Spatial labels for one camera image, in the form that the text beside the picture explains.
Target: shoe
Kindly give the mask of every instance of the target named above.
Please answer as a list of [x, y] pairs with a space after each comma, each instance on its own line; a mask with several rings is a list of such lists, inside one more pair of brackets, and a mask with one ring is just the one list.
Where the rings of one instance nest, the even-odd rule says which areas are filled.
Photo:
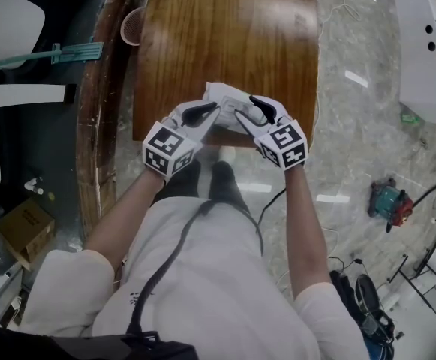
[[236, 158], [236, 148], [234, 147], [220, 147], [218, 161], [225, 161], [232, 165]]

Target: wooden table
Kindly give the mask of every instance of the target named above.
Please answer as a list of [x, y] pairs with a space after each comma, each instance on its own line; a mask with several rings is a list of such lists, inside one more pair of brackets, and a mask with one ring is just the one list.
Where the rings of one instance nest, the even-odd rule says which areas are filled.
[[[149, 0], [134, 98], [134, 140], [144, 140], [206, 81], [283, 103], [311, 141], [317, 84], [316, 0]], [[207, 143], [252, 146], [213, 127]]]

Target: power tool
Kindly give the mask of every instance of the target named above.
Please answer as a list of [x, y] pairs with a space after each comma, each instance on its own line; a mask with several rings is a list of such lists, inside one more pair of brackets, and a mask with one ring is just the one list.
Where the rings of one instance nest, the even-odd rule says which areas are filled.
[[368, 215], [381, 215], [388, 222], [386, 232], [392, 226], [401, 226], [413, 214], [413, 200], [404, 189], [396, 188], [396, 181], [389, 178], [385, 183], [375, 181], [371, 185], [371, 199], [369, 200]]

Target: black strap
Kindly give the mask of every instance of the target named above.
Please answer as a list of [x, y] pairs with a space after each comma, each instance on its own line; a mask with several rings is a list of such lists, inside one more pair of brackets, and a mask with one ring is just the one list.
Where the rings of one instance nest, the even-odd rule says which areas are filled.
[[191, 228], [191, 225], [193, 225], [193, 222], [200, 216], [206, 216], [209, 211], [218, 203], [224, 203], [232, 206], [235, 208], [235, 210], [241, 212], [244, 216], [247, 217], [250, 222], [253, 223], [253, 225], [256, 227], [256, 234], [260, 240], [260, 249], [261, 249], [261, 256], [263, 255], [263, 236], [261, 235], [261, 231], [259, 226], [257, 225], [256, 221], [251, 217], [249, 213], [244, 211], [243, 209], [235, 206], [234, 204], [231, 204], [229, 202], [216, 202], [213, 200], [205, 201], [203, 204], [200, 205], [200, 207], [197, 209], [196, 213], [193, 214], [193, 216], [188, 220], [186, 225], [181, 231], [181, 237], [179, 238], [177, 246], [174, 248], [173, 252], [171, 252], [171, 255], [166, 259], [166, 261], [158, 268], [158, 270], [149, 278], [149, 280], [144, 285], [143, 289], [141, 290], [141, 293], [139, 297], [137, 298], [137, 303], [134, 306], [133, 314], [131, 315], [131, 321], [129, 322], [128, 330], [126, 333], [133, 334], [133, 335], [141, 335], [143, 333], [143, 329], [141, 328], [141, 316], [143, 315], [143, 309], [144, 304], [146, 303], [146, 300], [151, 295], [151, 292], [153, 289], [158, 285], [159, 281], [163, 278], [163, 276], [166, 274], [167, 270], [171, 267], [171, 264], [173, 264], [174, 260], [177, 258], [179, 253], [181, 252], [182, 246], [185, 243], [186, 237], [188, 236], [189, 229]]

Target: leg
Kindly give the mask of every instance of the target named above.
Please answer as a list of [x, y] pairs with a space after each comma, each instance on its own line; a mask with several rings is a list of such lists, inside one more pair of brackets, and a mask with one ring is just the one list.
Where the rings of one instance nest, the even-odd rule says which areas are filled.
[[211, 187], [209, 198], [214, 201], [233, 204], [249, 213], [249, 208], [242, 199], [233, 168], [225, 161], [219, 161], [212, 166]]
[[167, 185], [158, 192], [151, 205], [168, 197], [199, 197], [197, 181], [200, 178], [200, 172], [201, 164], [194, 160], [171, 178]]

